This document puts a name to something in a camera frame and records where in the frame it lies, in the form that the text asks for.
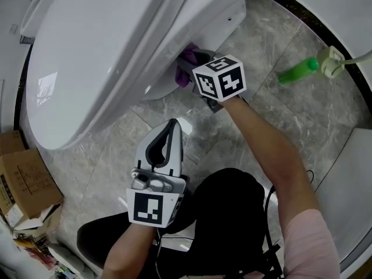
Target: bathroom floor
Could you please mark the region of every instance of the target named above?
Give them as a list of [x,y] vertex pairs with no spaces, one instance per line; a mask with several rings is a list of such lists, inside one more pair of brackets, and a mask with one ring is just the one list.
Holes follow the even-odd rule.
[[[248,87],[243,97],[298,147],[306,168],[315,173],[312,185],[316,189],[352,129],[370,125],[370,112],[347,72],[333,81],[314,74],[296,83],[278,85],[279,71],[315,56],[325,44],[272,0],[246,0],[246,4],[246,19],[219,51],[243,61]],[[192,189],[225,167],[247,171],[267,191],[270,189],[269,180],[227,112],[212,114],[190,90],[179,88],[160,100],[141,101],[101,133],[62,151],[37,145],[23,103],[20,124],[28,144],[38,147],[65,195],[56,237],[76,254],[80,255],[76,234],[81,225],[126,211],[121,200],[125,200],[125,189],[131,183],[137,144],[152,127],[170,118],[183,118],[188,126],[183,133],[183,173],[190,176]],[[269,227],[273,242],[282,245],[275,198],[269,208]],[[192,227],[179,235],[191,237]],[[185,250],[191,241],[167,239],[164,244]],[[278,255],[282,263],[282,249]]]

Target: person's arm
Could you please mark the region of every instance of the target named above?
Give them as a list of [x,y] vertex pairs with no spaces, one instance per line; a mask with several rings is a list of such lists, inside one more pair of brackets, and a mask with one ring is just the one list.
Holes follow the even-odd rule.
[[101,279],[132,279],[141,272],[155,237],[155,228],[131,224],[112,246]]
[[275,187],[281,228],[302,211],[319,210],[301,157],[293,144],[240,98],[230,98],[222,105]]

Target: green bottle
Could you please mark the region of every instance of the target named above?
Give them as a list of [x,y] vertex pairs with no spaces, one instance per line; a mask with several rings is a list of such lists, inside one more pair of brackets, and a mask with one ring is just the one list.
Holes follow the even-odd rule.
[[279,74],[279,83],[287,84],[292,81],[296,81],[302,77],[306,77],[309,74],[314,73],[318,68],[319,62],[316,58],[307,58],[285,73]]

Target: toilet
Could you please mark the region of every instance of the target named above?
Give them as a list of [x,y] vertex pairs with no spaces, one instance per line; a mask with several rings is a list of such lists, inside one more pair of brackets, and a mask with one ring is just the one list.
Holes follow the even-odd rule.
[[245,0],[34,1],[22,29],[35,37],[26,105],[45,149],[78,144],[138,101],[171,93],[182,50],[216,50],[246,11]]

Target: toilet lid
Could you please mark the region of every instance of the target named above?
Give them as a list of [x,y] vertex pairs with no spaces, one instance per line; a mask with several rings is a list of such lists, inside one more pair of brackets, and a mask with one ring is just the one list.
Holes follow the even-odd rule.
[[41,146],[63,148],[87,128],[162,1],[53,1],[27,75],[27,113]]

